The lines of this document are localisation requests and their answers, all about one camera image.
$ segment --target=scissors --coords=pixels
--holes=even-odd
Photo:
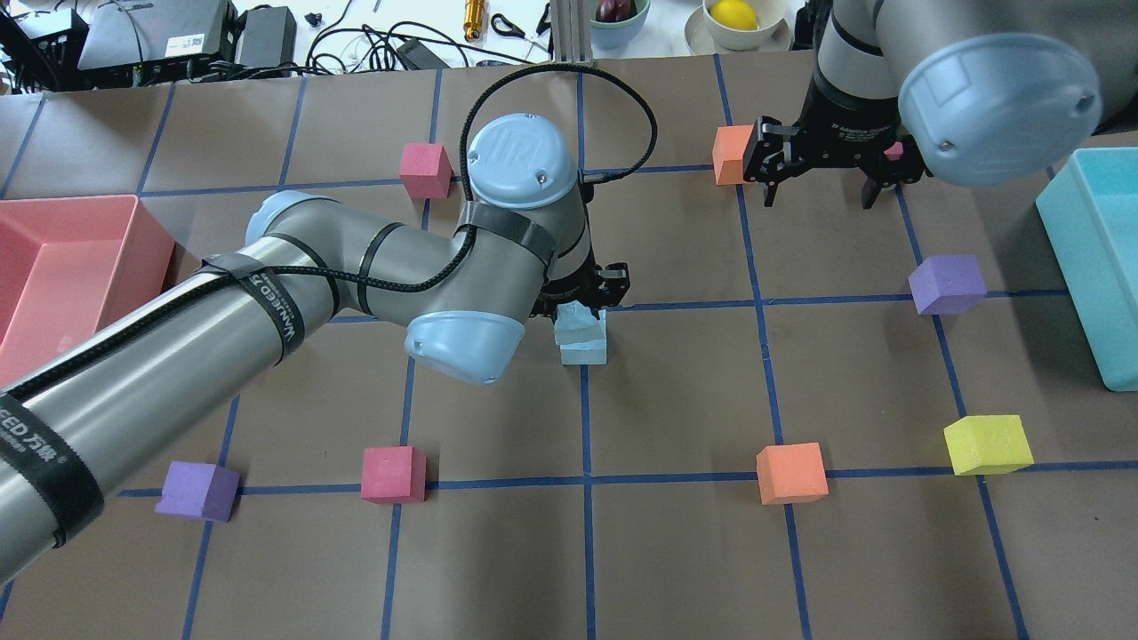
[[[520,38],[521,40],[528,41],[529,50],[526,51],[526,58],[528,58],[529,54],[533,52],[535,44],[549,52],[549,47],[546,47],[544,42],[537,38],[528,35],[521,30],[521,27],[510,22],[510,19],[502,14],[494,14],[490,16],[490,28],[494,30],[494,33],[503,38]],[[552,24],[550,23],[550,3],[546,2],[545,13],[542,14],[542,18],[537,20],[536,35],[539,38],[546,31],[550,31],[550,28],[552,28]]]

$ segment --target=lemon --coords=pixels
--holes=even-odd
[[[759,16],[743,0],[719,0],[711,6],[711,17],[723,26],[740,31],[759,28]]]

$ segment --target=teal plastic bin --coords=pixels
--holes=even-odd
[[[1036,200],[1112,391],[1138,391],[1138,147],[1079,149]]]

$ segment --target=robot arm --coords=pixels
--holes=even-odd
[[[501,117],[469,157],[480,200],[465,203],[453,238],[275,194],[248,246],[0,393],[0,583],[343,307],[406,326],[418,361],[490,384],[531,313],[619,303],[627,270],[593,262],[587,189],[552,123]]]
[[[747,149],[767,206],[815,167],[860,169],[865,208],[922,173],[998,184],[1138,125],[1131,0],[834,0],[825,19],[798,121],[760,117]]]

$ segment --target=plate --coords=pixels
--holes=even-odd
[[[692,11],[684,25],[684,39],[687,41],[687,50],[694,56],[710,56],[711,54],[739,54],[734,49],[720,47],[711,40],[711,34],[703,28],[703,8]],[[778,20],[778,26],[770,34],[770,40],[759,44],[748,51],[786,51],[790,49],[791,33],[785,19]]]

